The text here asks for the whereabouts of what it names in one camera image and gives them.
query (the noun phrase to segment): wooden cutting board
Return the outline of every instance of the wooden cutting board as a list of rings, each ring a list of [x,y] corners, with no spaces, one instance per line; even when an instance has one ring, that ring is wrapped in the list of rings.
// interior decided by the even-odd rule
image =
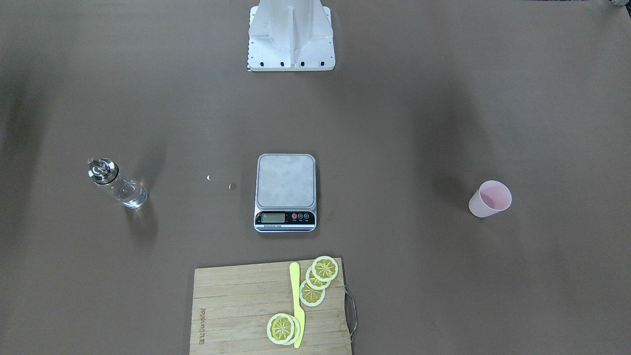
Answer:
[[[351,355],[346,325],[342,259],[321,304],[305,310],[305,333],[298,349],[269,341],[267,324],[276,313],[293,314],[291,262],[199,268],[195,270],[190,355],[335,354]],[[301,276],[313,260],[299,261]]]

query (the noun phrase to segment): bottle cap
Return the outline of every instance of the bottle cap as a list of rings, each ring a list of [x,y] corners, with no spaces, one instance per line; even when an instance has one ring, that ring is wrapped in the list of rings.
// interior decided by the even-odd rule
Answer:
[[[88,176],[99,185],[109,184],[118,176],[118,165],[108,158],[88,159]]]

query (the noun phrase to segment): metal handle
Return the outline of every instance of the metal handle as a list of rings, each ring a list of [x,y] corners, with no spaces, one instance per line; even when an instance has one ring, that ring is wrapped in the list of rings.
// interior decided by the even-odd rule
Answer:
[[[351,296],[351,294],[348,292],[348,288],[346,288],[346,285],[344,285],[344,293],[348,296],[348,298],[350,298],[353,305],[353,318],[354,318],[353,323],[355,324],[355,326],[353,327],[353,330],[351,330],[351,342],[353,342],[353,335],[355,334],[355,331],[357,330],[357,308],[355,307],[355,300],[353,299],[353,296]]]

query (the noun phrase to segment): clear liquid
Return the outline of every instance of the clear liquid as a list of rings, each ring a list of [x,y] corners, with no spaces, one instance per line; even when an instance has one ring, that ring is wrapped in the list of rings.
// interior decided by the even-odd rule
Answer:
[[[147,190],[138,183],[127,184],[119,192],[118,200],[127,208],[138,208],[147,200]]]

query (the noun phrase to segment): lemon slice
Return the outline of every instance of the lemon slice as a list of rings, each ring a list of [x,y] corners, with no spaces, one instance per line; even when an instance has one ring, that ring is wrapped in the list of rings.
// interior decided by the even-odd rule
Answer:
[[[317,306],[318,304],[322,303],[325,294],[325,289],[314,290],[309,287],[309,285],[307,285],[307,281],[303,281],[300,285],[300,300],[305,306]]]
[[[305,274],[305,280],[307,281],[307,285],[309,285],[309,287],[311,287],[314,290],[323,290],[329,287],[329,285],[331,284],[331,281],[324,282],[324,281],[318,280],[314,276],[314,274],[311,272],[311,270],[312,270],[312,267],[309,267],[307,269],[307,273]]]
[[[292,316],[277,313],[269,319],[268,338],[274,344],[284,344],[292,339],[295,329]]]
[[[322,282],[329,282],[338,275],[338,263],[330,256],[319,256],[311,264],[314,277]]]
[[[293,331],[293,337],[291,340],[289,340],[286,343],[283,343],[283,345],[292,345],[293,343],[296,342],[296,340],[298,339],[298,336],[300,335],[300,323],[298,322],[298,320],[296,319],[296,317],[291,316],[290,317],[293,319],[293,325],[294,325],[294,331]]]

